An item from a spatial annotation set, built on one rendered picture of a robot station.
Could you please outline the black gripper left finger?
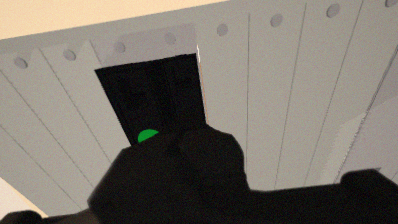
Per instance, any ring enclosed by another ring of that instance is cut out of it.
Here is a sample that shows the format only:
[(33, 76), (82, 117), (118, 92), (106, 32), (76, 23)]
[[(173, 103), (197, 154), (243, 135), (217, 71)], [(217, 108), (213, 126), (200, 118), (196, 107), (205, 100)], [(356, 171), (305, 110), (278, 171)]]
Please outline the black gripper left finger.
[(184, 137), (187, 129), (188, 111), (182, 111), (168, 126), (157, 134), (140, 143), (122, 149), (110, 167), (121, 163), (151, 159), (182, 158), (178, 143)]

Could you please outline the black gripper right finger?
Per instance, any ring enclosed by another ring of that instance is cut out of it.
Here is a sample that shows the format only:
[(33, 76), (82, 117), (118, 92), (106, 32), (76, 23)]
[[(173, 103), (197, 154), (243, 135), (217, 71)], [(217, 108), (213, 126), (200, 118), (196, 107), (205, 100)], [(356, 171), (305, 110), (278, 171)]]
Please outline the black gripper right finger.
[(244, 153), (237, 140), (209, 126), (196, 109), (188, 111), (188, 125), (179, 147), (182, 158), (195, 164), (203, 184), (250, 189)]

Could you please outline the grey rack frame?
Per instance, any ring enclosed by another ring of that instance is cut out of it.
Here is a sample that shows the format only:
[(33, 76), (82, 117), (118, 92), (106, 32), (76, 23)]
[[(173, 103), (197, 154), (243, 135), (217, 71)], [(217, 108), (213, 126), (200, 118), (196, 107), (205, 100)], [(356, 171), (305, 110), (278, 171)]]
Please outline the grey rack frame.
[(225, 0), (0, 39), (0, 177), (48, 217), (88, 209), (122, 149), (193, 109), (237, 140), (250, 189), (365, 169), (398, 185), (398, 0)]

